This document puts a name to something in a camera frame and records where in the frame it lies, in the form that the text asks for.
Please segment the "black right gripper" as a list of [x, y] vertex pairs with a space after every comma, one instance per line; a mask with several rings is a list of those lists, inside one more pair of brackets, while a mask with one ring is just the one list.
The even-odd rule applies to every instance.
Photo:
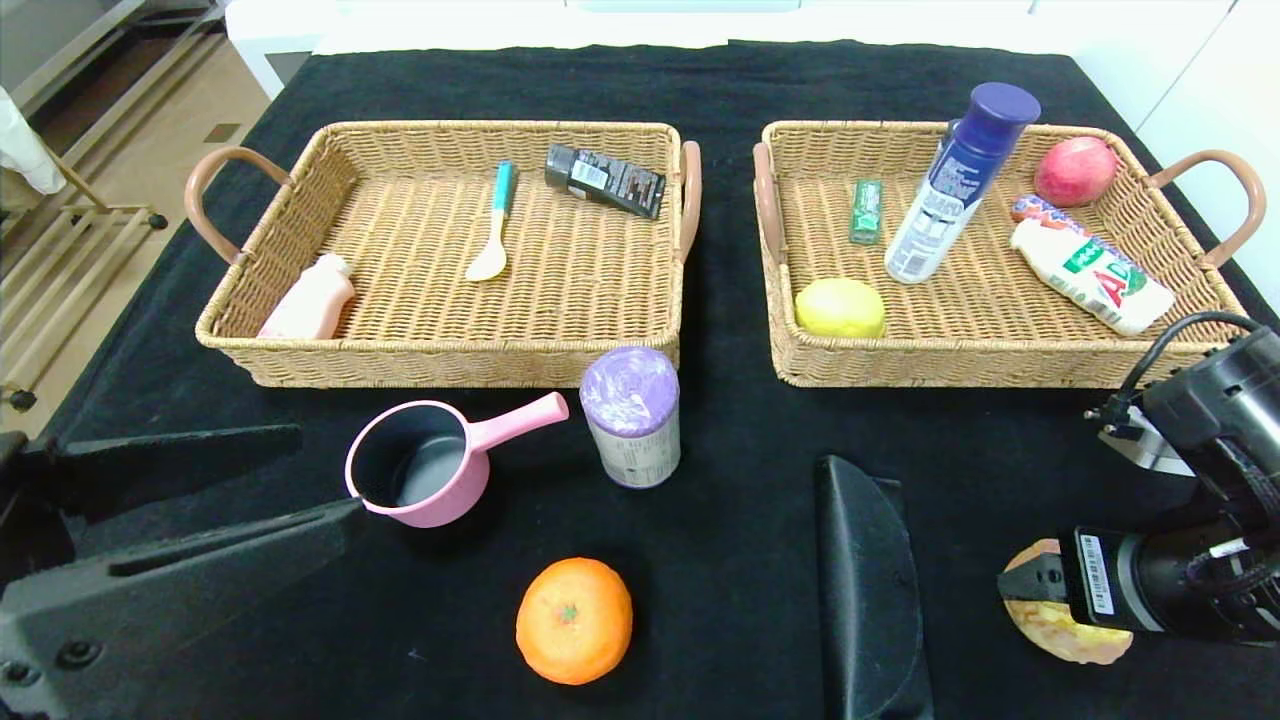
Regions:
[[1066, 603], [1085, 624], [1170, 635], [1212, 635], [1213, 606], [1187, 568], [1206, 527], [1142, 534], [1075, 527], [1059, 553], [1036, 553], [997, 577], [1002, 598]]

